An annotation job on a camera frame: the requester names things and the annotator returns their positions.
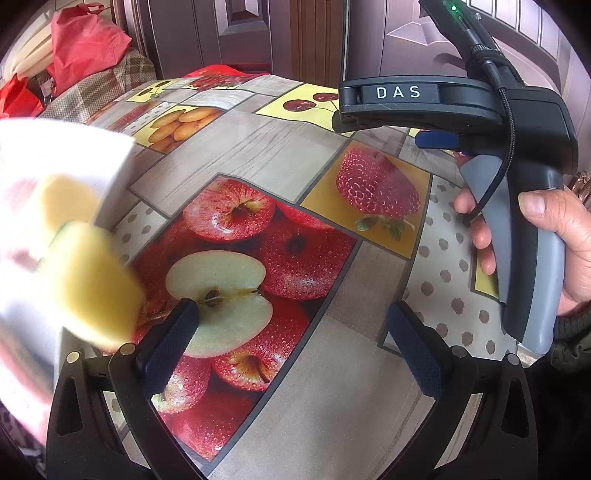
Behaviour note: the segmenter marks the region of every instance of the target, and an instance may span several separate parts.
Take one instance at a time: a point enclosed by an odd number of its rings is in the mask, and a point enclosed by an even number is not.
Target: black cable
[[[486,189],[486,192],[476,204],[476,208],[474,208],[471,212],[464,214],[464,220],[471,222],[482,212],[482,209],[491,199],[492,195],[494,194],[495,190],[503,181],[503,178],[507,175],[507,171],[511,166],[511,161],[513,160],[513,155],[515,153],[515,119],[513,117],[513,112],[511,111],[511,104],[509,103],[509,97],[507,97],[506,88],[501,85],[499,71],[496,68],[496,65],[489,59],[484,60],[482,67],[486,72],[488,78],[490,79],[491,83],[496,87],[499,96],[501,97],[501,101],[503,103],[503,108],[505,110],[506,116],[506,125],[507,131],[509,136],[509,142],[507,144],[507,149],[505,150],[505,155],[499,170],[496,172],[495,178],[492,180],[491,184]]]

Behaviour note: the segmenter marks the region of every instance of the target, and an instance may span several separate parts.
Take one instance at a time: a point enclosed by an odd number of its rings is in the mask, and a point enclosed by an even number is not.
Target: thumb
[[[590,249],[591,213],[569,189],[520,193],[519,208],[530,223],[556,232],[572,251]]]

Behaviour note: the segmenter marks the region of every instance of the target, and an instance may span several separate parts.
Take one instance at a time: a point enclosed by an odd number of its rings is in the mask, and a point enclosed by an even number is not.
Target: hand
[[[463,189],[453,202],[458,213],[476,207],[470,190]],[[591,213],[568,188],[519,194],[519,208],[533,225],[556,232],[566,244],[564,284],[558,315],[576,312],[591,300]],[[480,216],[472,222],[470,236],[481,249],[480,266],[491,275],[496,268],[491,229]]]

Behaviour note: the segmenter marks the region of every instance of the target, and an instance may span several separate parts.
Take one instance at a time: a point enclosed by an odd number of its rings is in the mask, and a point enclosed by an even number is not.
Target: finger
[[[478,260],[480,262],[480,268],[485,275],[492,275],[495,272],[496,258],[491,245],[480,251]]]
[[[485,223],[484,218],[477,217],[470,225],[470,237],[474,246],[480,250],[491,244],[491,229]]]
[[[467,163],[468,160],[472,159],[472,157],[468,157],[468,155],[464,155],[463,153],[460,153],[460,152],[454,152],[453,156],[456,159],[456,163],[457,163],[458,167],[461,167],[462,165],[464,165],[464,163]]]
[[[591,213],[569,189],[520,193],[519,207],[533,225],[556,232],[572,251],[589,251]]]
[[[468,189],[462,189],[453,201],[453,209],[457,213],[468,213],[476,208],[476,200],[472,192]]]

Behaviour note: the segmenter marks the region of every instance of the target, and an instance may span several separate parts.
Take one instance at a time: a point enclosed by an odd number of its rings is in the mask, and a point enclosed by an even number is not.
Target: door
[[[290,0],[115,0],[159,78],[211,64],[291,76]]]

